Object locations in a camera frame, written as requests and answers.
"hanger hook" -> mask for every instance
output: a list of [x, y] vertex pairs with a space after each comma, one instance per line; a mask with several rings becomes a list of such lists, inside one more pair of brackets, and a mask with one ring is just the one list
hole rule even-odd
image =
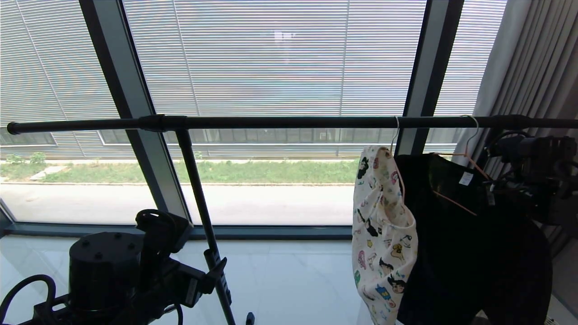
[[395, 117], [395, 121], [397, 122], [398, 129], [397, 129], [397, 132], [395, 133], [394, 137], [391, 138], [390, 152], [394, 151], [394, 141], [395, 141], [395, 138], [397, 138], [397, 136], [399, 135], [399, 118], [397, 116], [394, 116], [394, 117]]
[[476, 133], [474, 133], [472, 136], [469, 137], [469, 139], [466, 141], [466, 149], [464, 150], [464, 153], [466, 154], [466, 156], [468, 155], [468, 147], [469, 147], [469, 142], [471, 139], [475, 138], [477, 133], [480, 131], [480, 123], [477, 122], [476, 118], [473, 117], [472, 115], [462, 115], [464, 117], [470, 117], [474, 122], [476, 122]]

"bush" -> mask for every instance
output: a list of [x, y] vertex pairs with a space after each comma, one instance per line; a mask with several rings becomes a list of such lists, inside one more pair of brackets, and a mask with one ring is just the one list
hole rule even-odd
[[11, 154], [6, 158], [6, 162], [12, 165], [20, 165], [24, 163], [24, 158]]
[[46, 162], [46, 155], [44, 152], [35, 152], [30, 156], [30, 163], [31, 164], [44, 164]]

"curb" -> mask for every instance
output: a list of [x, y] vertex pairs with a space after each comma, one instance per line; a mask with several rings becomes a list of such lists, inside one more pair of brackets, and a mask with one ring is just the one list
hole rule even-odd
[[[8, 185], [100, 185], [100, 186], [147, 186], [147, 183], [48, 183], [48, 182], [2, 182]], [[353, 186], [353, 183], [203, 183], [203, 186]]]

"tile floor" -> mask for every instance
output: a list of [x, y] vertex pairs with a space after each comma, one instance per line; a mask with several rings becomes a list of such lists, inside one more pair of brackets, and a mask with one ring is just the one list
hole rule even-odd
[[[57, 295], [68, 292], [68, 249], [75, 239], [7, 236], [0, 239], [0, 297], [34, 274], [54, 278]], [[188, 242], [175, 259], [206, 271], [205, 242]], [[238, 324], [252, 311], [258, 325], [355, 325], [360, 311], [351, 276], [349, 242], [220, 241], [228, 259], [225, 274]], [[32, 306], [46, 298], [43, 283], [20, 291], [6, 323], [18, 324], [32, 315]], [[550, 314], [560, 325], [578, 324], [556, 300]], [[224, 325], [217, 295], [203, 296], [184, 309], [185, 324]], [[176, 313], [155, 325], [176, 324]]]

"corrugated metal siding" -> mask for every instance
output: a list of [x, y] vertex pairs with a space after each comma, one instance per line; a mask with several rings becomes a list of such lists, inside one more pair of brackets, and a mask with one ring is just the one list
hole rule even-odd
[[[118, 117], [78, 2], [18, 4], [0, 2], [1, 125]], [[473, 109], [504, 5], [466, 0], [436, 114]], [[189, 116], [399, 115], [424, 6], [411, 0], [125, 1], [156, 110]], [[394, 132], [382, 130], [376, 142], [389, 142]], [[429, 140], [438, 144], [426, 148], [451, 151], [452, 135], [432, 132]], [[134, 157], [130, 146], [103, 146], [94, 131], [54, 133], [54, 139], [57, 147], [2, 152]], [[195, 147], [211, 157], [330, 157], [361, 148]]]

